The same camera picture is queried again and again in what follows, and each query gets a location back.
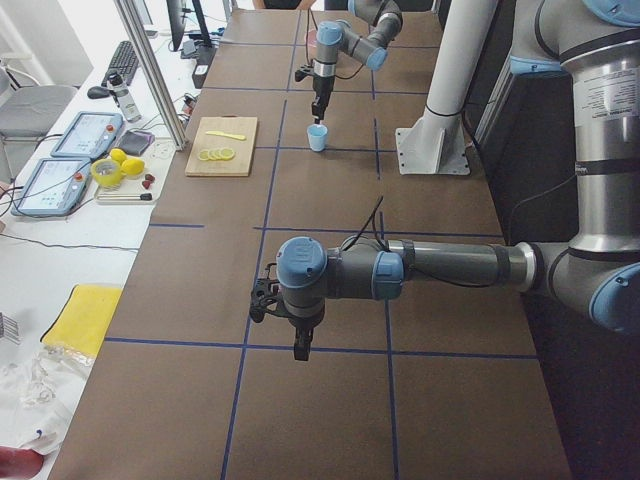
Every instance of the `computer mouse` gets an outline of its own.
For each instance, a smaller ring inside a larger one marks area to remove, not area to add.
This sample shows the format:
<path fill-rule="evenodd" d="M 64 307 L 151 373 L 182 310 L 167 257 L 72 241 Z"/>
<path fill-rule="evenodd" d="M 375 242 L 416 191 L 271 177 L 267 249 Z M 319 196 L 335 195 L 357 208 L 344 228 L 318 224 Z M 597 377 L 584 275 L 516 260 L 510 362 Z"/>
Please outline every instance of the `computer mouse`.
<path fill-rule="evenodd" d="M 109 89 L 107 87 L 102 87 L 100 85 L 97 85 L 87 90 L 87 97 L 89 97 L 92 100 L 96 98 L 106 98 L 108 96 L 109 96 Z"/>

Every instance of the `wooden cutting board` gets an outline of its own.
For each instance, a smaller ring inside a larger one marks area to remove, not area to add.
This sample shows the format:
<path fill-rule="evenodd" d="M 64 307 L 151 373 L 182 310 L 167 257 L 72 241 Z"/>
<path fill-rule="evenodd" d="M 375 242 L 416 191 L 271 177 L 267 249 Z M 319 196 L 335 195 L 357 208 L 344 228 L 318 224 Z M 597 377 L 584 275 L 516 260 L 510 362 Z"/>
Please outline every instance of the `wooden cutting board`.
<path fill-rule="evenodd" d="M 208 135 L 207 131 L 221 131 L 245 135 L 246 140 Z M 258 131 L 257 117 L 202 117 L 191 146 L 185 168 L 187 177 L 246 177 L 251 171 L 253 148 Z M 202 150 L 232 148 L 235 156 L 231 160 L 200 160 Z"/>

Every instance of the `brown table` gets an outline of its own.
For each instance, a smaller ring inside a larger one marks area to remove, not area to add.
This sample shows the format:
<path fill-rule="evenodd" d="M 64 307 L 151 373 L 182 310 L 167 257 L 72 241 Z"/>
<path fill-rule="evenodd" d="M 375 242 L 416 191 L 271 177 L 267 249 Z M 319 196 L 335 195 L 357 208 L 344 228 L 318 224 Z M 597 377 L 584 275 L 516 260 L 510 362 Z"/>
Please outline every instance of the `brown table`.
<path fill-rule="evenodd" d="M 317 13 L 318 20 L 347 18 Z M 327 302 L 308 363 L 293 328 L 248 320 L 255 276 L 296 235 L 500 243 L 482 169 L 400 176 L 394 130 L 422 114 L 442 33 L 407 14 L 383 69 L 337 81 L 307 148 L 306 15 L 236 11 L 203 116 L 259 118 L 251 175 L 187 178 L 176 155 L 52 479 L 570 478 L 518 294 L 408 283 Z M 355 66 L 341 66 L 347 73 Z"/>

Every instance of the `yellow cloth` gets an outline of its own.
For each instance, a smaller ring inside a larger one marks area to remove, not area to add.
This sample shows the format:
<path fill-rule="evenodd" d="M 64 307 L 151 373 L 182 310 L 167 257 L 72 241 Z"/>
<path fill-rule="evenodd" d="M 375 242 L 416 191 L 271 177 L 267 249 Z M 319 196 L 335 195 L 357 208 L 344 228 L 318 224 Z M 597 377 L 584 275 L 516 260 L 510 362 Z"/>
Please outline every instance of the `yellow cloth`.
<path fill-rule="evenodd" d="M 119 287 L 76 285 L 40 341 L 96 358 L 121 294 Z"/>

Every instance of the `keyboard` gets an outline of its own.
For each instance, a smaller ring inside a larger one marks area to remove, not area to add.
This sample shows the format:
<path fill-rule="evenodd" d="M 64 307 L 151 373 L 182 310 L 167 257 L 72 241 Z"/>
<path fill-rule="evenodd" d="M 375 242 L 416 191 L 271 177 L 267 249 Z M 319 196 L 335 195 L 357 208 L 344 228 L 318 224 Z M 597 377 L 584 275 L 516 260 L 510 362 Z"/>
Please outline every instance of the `keyboard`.
<path fill-rule="evenodd" d="M 118 44 L 116 51 L 113 53 L 113 57 L 111 57 L 109 68 L 107 68 L 104 74 L 101 85 L 103 87 L 107 86 L 107 78 L 109 78 L 109 75 L 113 73 L 114 70 L 120 74 L 127 85 L 131 85 L 137 68 L 138 57 L 133 50 L 133 45 L 129 40 L 123 40 Z"/>

